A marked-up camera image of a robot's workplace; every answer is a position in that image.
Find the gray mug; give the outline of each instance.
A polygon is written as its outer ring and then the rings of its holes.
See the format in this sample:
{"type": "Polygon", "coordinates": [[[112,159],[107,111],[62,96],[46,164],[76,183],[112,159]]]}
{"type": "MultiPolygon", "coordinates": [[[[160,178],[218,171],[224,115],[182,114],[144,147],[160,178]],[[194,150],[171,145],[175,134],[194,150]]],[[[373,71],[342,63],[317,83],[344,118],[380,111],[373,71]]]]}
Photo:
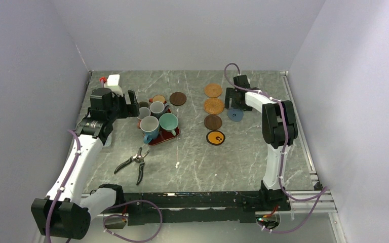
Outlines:
{"type": "Polygon", "coordinates": [[[169,104],[164,104],[162,103],[161,101],[154,101],[151,105],[150,105],[150,111],[151,111],[151,115],[156,117],[157,119],[165,114],[169,109],[169,104]]]}

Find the black base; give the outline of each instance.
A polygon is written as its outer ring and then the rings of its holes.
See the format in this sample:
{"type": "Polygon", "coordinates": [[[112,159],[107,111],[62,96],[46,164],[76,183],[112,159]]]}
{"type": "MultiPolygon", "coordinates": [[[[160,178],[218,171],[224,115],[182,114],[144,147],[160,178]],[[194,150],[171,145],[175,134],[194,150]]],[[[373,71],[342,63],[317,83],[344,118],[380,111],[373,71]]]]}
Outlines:
{"type": "MultiPolygon", "coordinates": [[[[46,235],[46,220],[52,200],[35,199],[30,207],[36,225],[46,235]]],[[[50,235],[71,239],[82,239],[90,226],[90,214],[73,202],[58,201],[51,216],[50,235]]]]}
{"type": "MultiPolygon", "coordinates": [[[[256,211],[272,211],[276,205],[279,206],[278,211],[290,210],[290,203],[283,192],[266,190],[263,182],[261,182],[259,191],[125,193],[125,201],[138,199],[151,201],[161,208],[163,222],[166,223],[228,220],[255,223],[256,211]]],[[[121,213],[121,211],[122,209],[119,208],[105,213],[121,213]]],[[[160,221],[156,209],[150,204],[131,204],[127,212],[129,213],[128,225],[143,225],[160,221]]]]}

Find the brown coaster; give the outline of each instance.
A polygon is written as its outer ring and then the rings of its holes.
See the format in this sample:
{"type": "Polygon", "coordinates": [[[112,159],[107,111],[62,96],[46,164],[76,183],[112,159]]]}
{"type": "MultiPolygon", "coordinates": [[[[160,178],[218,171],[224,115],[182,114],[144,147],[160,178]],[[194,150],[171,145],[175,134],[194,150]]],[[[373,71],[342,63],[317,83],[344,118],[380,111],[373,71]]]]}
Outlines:
{"type": "Polygon", "coordinates": [[[209,84],[204,88],[204,92],[208,97],[217,98],[221,95],[221,92],[223,92],[223,90],[218,84],[209,84]]]}
{"type": "Polygon", "coordinates": [[[160,101],[160,102],[164,103],[165,102],[165,97],[163,95],[156,95],[156,96],[153,97],[153,102],[154,101],[160,101]]]}
{"type": "Polygon", "coordinates": [[[218,130],[222,125],[222,121],[217,115],[209,115],[205,118],[204,125],[209,130],[218,130]]]}
{"type": "Polygon", "coordinates": [[[187,97],[181,92],[175,92],[169,97],[169,100],[171,101],[171,104],[180,106],[187,101],[187,97]]]}
{"type": "Polygon", "coordinates": [[[209,98],[204,103],[204,109],[208,114],[218,115],[224,110],[224,104],[217,98],[209,98]]]}

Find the pruners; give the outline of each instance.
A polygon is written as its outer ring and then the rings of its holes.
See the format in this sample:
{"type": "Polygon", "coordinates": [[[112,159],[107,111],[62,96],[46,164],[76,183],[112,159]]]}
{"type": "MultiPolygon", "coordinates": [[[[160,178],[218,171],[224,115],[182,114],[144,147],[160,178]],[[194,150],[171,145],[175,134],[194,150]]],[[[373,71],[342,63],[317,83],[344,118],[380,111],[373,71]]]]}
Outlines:
{"type": "Polygon", "coordinates": [[[136,182],[136,185],[139,185],[139,183],[141,183],[141,181],[142,181],[142,177],[144,176],[144,165],[145,165],[144,158],[147,156],[149,151],[147,151],[147,153],[145,153],[144,156],[141,155],[141,152],[142,152],[142,147],[139,148],[138,153],[135,156],[130,157],[127,161],[125,161],[125,162],[121,163],[119,166],[117,166],[117,168],[114,170],[114,174],[116,174],[118,171],[120,171],[124,167],[130,165],[132,162],[136,162],[139,164],[138,181],[136,182]]]}

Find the blue coaster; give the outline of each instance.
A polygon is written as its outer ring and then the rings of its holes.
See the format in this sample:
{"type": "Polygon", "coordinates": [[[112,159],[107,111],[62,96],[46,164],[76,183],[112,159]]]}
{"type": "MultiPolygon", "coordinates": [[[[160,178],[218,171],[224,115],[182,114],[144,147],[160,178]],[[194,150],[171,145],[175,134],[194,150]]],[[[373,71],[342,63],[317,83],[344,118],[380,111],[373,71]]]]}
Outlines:
{"type": "Polygon", "coordinates": [[[234,122],[240,122],[244,117],[244,112],[239,109],[229,109],[227,116],[234,122]]]}

